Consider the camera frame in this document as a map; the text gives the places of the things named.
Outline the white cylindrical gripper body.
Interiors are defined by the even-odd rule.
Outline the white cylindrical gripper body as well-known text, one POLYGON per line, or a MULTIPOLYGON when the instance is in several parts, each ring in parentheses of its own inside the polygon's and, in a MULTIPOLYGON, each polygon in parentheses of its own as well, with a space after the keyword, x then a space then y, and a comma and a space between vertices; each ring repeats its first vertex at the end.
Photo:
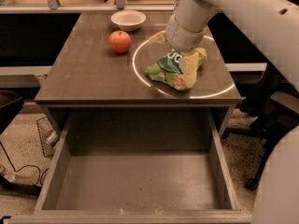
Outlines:
POLYGON ((190 32, 181 27, 172 16, 165 28, 165 37, 167 42, 176 51, 190 51, 195 49, 206 34, 206 30, 199 33, 190 32))

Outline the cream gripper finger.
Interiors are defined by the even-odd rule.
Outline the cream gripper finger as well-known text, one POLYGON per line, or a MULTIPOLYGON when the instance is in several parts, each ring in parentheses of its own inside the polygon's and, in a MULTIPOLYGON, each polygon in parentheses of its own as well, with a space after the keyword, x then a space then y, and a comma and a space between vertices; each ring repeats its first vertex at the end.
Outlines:
POLYGON ((160 31, 149 38, 149 43, 165 44, 167 42, 166 31, 160 31))
POLYGON ((179 67, 183 73, 187 88, 191 88, 197 79, 199 54, 194 49, 186 54, 179 61, 179 67))

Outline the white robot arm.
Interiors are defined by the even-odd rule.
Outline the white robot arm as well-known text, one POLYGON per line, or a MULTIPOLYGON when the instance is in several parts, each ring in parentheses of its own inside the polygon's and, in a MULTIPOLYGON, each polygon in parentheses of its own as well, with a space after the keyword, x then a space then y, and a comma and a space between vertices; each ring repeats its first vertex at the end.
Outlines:
MULTIPOLYGON (((179 0, 165 30, 151 40, 189 51, 218 11, 299 90, 299 7, 286 0, 179 0)), ((280 139, 267 166, 250 224, 299 224, 299 127, 280 139)))

